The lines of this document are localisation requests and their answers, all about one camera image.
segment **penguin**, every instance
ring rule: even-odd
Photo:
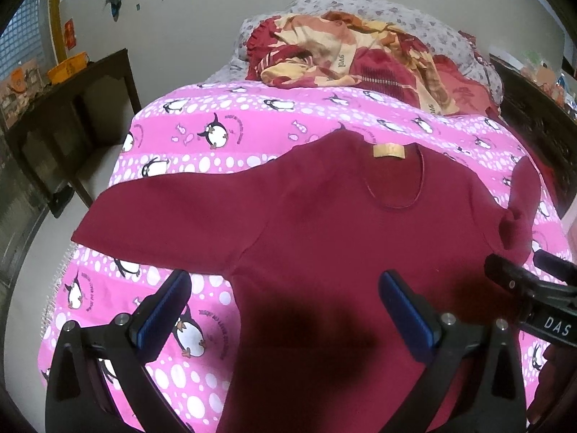
[[[128,151],[130,151],[134,145],[135,145],[135,137],[131,132],[128,132],[128,135],[126,135],[124,143],[122,144],[122,152],[128,153]]]
[[[539,213],[542,214],[545,218],[549,218],[549,210],[547,210],[547,207],[545,206],[545,202],[539,202]]]
[[[142,166],[142,177],[153,177],[166,174],[170,166],[170,159],[152,158]]]
[[[494,130],[500,130],[499,124],[495,121],[492,121],[491,119],[488,119],[487,117],[485,117],[485,123]]]
[[[269,106],[271,109],[275,109],[275,111],[279,112],[283,111],[292,112],[294,110],[294,102],[292,101],[281,101],[280,99],[265,99],[263,103]]]
[[[190,315],[190,307],[182,314],[174,328],[172,335],[182,349],[182,356],[186,358],[199,357],[204,353],[207,344],[204,341],[203,330]]]
[[[543,347],[541,344],[537,344],[533,347],[533,355],[531,357],[531,366],[533,369],[540,371],[543,365],[545,364],[545,360],[543,359]]]
[[[373,101],[385,102],[385,98],[379,93],[375,93],[373,91],[363,91],[363,94],[366,97],[370,97]]]
[[[380,123],[380,125],[382,125],[383,127],[386,127],[391,131],[403,132],[403,129],[401,127],[399,127],[398,125],[395,125],[394,123],[391,123],[389,121],[385,121],[383,119],[378,119],[377,122]]]
[[[126,262],[125,260],[114,259],[114,263],[118,267],[119,272],[124,278],[130,278],[132,275],[140,275],[140,265],[134,264],[132,262]]]
[[[78,281],[78,272],[71,285],[64,284],[64,288],[68,292],[68,307],[70,309],[79,309],[82,306],[82,290]]]
[[[423,119],[421,119],[420,117],[413,119],[413,122],[416,123],[417,125],[419,125],[420,128],[425,130],[427,133],[433,132],[433,128],[428,123],[426,123]]]
[[[475,145],[480,146],[481,148],[491,149],[491,145],[479,137],[475,137]]]
[[[346,99],[341,99],[335,94],[333,94],[331,97],[326,97],[325,101],[332,101],[335,104],[340,104],[340,105],[348,105],[348,101]]]
[[[204,127],[202,133],[197,133],[197,135],[206,138],[211,149],[222,148],[229,140],[229,132],[226,130],[226,127],[219,122],[216,112],[215,119]]]
[[[471,156],[471,151],[467,151],[467,150],[461,148],[460,146],[457,146],[457,151],[458,151],[459,153],[466,154],[467,156]]]
[[[176,99],[175,101],[167,102],[165,105],[163,105],[163,107],[167,114],[177,111],[182,112],[182,108],[188,101],[189,99]]]
[[[110,360],[103,360],[102,358],[98,358],[98,364],[100,365],[100,369],[102,369],[102,372],[104,373],[109,383],[114,384],[114,381],[118,382],[118,378],[116,377],[116,373],[114,372],[114,368]]]

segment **wooden headboard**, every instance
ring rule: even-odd
[[[577,124],[516,70],[494,57],[491,62],[504,85],[501,116],[555,172],[562,217],[577,193]]]

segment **white polka dot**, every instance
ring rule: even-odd
[[[208,156],[204,156],[198,163],[198,170],[200,172],[207,172],[211,167],[211,160]]]
[[[215,288],[222,285],[223,280],[221,275],[211,275],[208,277],[208,281],[211,282],[211,285]]]
[[[255,167],[260,164],[260,158],[258,156],[249,156],[246,160],[246,164],[250,167]]]
[[[177,388],[182,389],[186,386],[186,375],[180,365],[174,365],[170,369],[170,377],[172,377],[172,382]]]
[[[56,316],[56,328],[58,330],[62,330],[62,326],[66,322],[66,314],[61,312],[58,316]]]
[[[204,379],[206,379],[207,385],[211,389],[214,389],[218,385],[218,381],[216,380],[216,376],[212,373],[207,374]]]
[[[161,389],[167,389],[170,382],[168,381],[168,376],[162,371],[158,369],[154,372],[154,378],[157,380],[158,387]]]
[[[204,288],[204,277],[200,274],[191,274],[190,279],[192,280],[192,292],[198,294],[203,291]]]
[[[215,393],[212,393],[208,397],[208,404],[211,406],[211,409],[214,410],[216,413],[220,414],[222,412],[222,401],[220,397],[218,397]]]
[[[231,298],[229,292],[222,292],[218,297],[218,300],[223,303],[225,306],[230,304]]]
[[[150,267],[146,274],[146,281],[148,285],[156,286],[160,282],[160,274],[156,267]]]
[[[205,409],[203,401],[195,395],[192,395],[188,398],[186,401],[186,408],[195,419],[201,419],[204,417]]]

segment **shirt sleeve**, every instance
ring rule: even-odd
[[[128,262],[226,275],[283,194],[307,176],[311,147],[234,174],[185,172],[117,184],[94,201],[72,240]]]

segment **bed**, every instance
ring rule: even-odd
[[[361,0],[360,3],[359,0],[299,0],[287,11],[321,14],[326,4],[343,11],[360,14],[365,11],[367,16],[370,16],[367,13],[369,4],[371,8],[386,6],[377,0]],[[400,5],[389,5],[388,12],[373,8],[375,16],[386,19],[405,11]],[[143,175],[226,174],[258,167],[294,145],[315,141],[336,128],[347,128],[361,133],[370,143],[417,141],[441,152],[475,171],[494,199],[507,205],[507,180],[519,158],[529,154],[505,127],[487,117],[444,118],[385,95],[369,96],[355,88],[281,90],[243,80],[246,34],[265,16],[245,21],[233,60],[223,69],[204,83],[183,86],[157,99],[134,117],[110,186]],[[414,23],[407,18],[399,17],[399,20],[409,28],[411,24],[416,28],[417,20],[419,27],[427,24],[436,27],[438,36],[435,37],[440,47],[436,47],[429,37],[426,43],[431,50],[444,50],[447,56],[459,59],[455,63],[460,71],[480,78],[495,102],[500,102],[503,95],[500,78],[491,66],[475,60],[463,37],[457,39],[455,34],[458,33],[419,12],[412,13]],[[267,115],[273,111],[280,114],[275,115],[274,121]],[[309,120],[306,124],[296,121],[293,113],[305,114]],[[226,129],[227,137],[209,138],[207,132],[211,126],[212,131],[217,127]],[[207,149],[207,141],[214,148]],[[150,238],[155,239],[152,230]],[[533,250],[539,248],[571,258],[559,216],[544,184],[533,226]],[[530,260],[525,267],[543,279],[550,279],[535,269]],[[50,375],[58,334],[67,320],[77,320],[82,326],[98,325],[108,323],[119,312],[133,312],[169,272],[170,269],[121,262],[82,246],[72,246],[55,282],[56,291],[47,306],[41,330],[38,366],[43,379],[46,381]],[[184,342],[178,334],[169,337],[159,358],[146,369],[177,415],[197,433],[208,433],[216,430],[233,375],[240,320],[230,283],[222,276],[192,274],[191,280],[192,295],[181,318],[190,325],[193,343]],[[540,366],[544,363],[545,346],[523,333],[520,334],[520,346],[526,397],[530,402]],[[138,427],[112,366],[102,360],[101,367],[123,418]]]

